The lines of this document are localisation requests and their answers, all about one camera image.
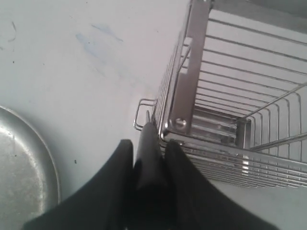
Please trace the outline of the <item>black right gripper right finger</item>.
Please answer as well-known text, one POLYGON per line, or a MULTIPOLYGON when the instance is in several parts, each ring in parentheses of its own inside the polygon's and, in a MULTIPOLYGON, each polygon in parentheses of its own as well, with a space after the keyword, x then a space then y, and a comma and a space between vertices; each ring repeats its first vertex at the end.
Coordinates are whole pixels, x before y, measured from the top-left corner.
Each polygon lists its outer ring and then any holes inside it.
POLYGON ((178 230, 275 230, 214 187, 180 145, 167 144, 165 162, 176 191, 178 230))

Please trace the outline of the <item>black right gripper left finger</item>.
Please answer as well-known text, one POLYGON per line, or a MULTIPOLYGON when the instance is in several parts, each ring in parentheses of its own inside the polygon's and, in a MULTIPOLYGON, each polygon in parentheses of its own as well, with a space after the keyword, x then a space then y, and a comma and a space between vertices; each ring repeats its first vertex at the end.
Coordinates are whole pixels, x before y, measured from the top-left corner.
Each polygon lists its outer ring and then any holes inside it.
POLYGON ((132 171, 133 144, 123 139, 92 179, 53 209, 25 223, 23 229, 124 230, 132 171))

